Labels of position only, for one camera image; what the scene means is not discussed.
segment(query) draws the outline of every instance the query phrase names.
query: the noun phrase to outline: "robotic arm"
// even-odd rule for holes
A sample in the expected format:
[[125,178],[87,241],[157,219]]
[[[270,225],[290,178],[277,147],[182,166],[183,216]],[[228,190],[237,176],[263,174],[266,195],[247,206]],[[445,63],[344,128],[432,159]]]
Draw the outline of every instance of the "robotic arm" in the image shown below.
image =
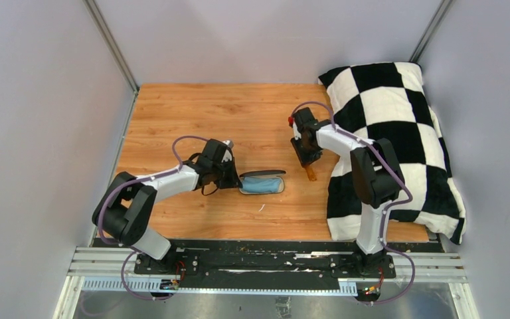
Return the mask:
[[[119,173],[95,209],[93,223],[101,223],[104,210],[101,227],[105,232],[123,245],[162,259],[171,243],[147,226],[153,205],[185,191],[202,189],[204,194],[204,187],[210,183],[216,184],[217,189],[241,187],[232,148],[232,141],[208,140],[202,153],[193,154],[173,169],[140,176]],[[122,190],[104,209],[104,203],[121,185]]]
[[365,145],[372,145],[391,170],[404,181],[392,144],[387,139],[373,141],[351,136],[349,132],[332,125],[330,120],[318,122],[309,108],[302,108],[292,114],[289,124],[294,129],[294,138],[290,142],[302,167],[308,167],[317,161],[323,149],[351,159],[353,184],[363,202],[361,228],[357,236],[357,245],[361,251],[356,257],[360,259],[358,264],[361,270],[376,267],[386,255],[382,242],[386,238],[383,214],[387,220],[390,214],[389,204],[398,198],[402,188],[390,173],[380,166]]

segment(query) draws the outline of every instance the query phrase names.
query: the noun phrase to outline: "wood grain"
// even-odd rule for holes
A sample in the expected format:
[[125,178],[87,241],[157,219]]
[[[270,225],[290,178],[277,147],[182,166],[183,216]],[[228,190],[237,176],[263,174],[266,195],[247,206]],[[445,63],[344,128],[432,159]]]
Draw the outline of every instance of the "wood grain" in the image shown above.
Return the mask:
[[[308,100],[329,103],[324,89],[314,84],[144,84],[118,171],[146,174],[173,167],[177,161],[171,143],[182,135],[231,139],[238,172],[284,169],[284,192],[242,195],[226,189],[207,197],[199,191],[182,193],[158,203],[149,225],[169,238],[331,240],[325,208],[329,175],[338,157],[324,152],[312,165],[317,181],[311,182],[290,145],[288,116]],[[312,110],[317,118],[327,116],[319,106]],[[203,146],[183,140],[177,151],[188,158]],[[423,226],[392,222],[387,238],[428,240]]]

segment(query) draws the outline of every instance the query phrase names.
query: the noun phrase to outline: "open pouch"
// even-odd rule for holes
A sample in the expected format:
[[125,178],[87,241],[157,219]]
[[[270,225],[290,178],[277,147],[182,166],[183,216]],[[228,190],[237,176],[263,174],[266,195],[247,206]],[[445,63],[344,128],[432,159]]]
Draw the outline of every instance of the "open pouch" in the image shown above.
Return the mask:
[[284,180],[281,176],[286,171],[270,169],[264,171],[248,171],[239,175],[243,186],[239,189],[245,195],[278,194],[284,190]]

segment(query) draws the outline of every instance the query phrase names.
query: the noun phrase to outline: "pillow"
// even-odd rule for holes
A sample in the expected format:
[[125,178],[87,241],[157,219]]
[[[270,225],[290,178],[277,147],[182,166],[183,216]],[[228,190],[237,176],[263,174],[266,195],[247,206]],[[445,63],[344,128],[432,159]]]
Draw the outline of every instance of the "pillow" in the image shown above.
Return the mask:
[[[460,244],[466,212],[437,116],[423,93],[420,67],[408,62],[344,66],[321,75],[319,81],[339,126],[363,138],[392,142],[414,199],[394,207],[390,218],[423,224]],[[401,191],[399,199],[405,198]],[[329,182],[327,224],[332,239],[356,239],[360,214],[351,160],[341,158]]]

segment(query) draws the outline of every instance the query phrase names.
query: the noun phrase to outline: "white wall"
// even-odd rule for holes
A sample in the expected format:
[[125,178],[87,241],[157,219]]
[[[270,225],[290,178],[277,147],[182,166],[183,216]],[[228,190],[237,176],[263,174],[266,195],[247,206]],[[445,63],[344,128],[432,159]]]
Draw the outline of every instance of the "white wall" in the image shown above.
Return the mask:
[[82,1],[0,1],[0,318],[50,318],[132,94]]
[[136,80],[315,82],[408,60],[439,0],[97,1]]
[[456,1],[420,61],[467,228],[481,318],[510,318],[510,1]]

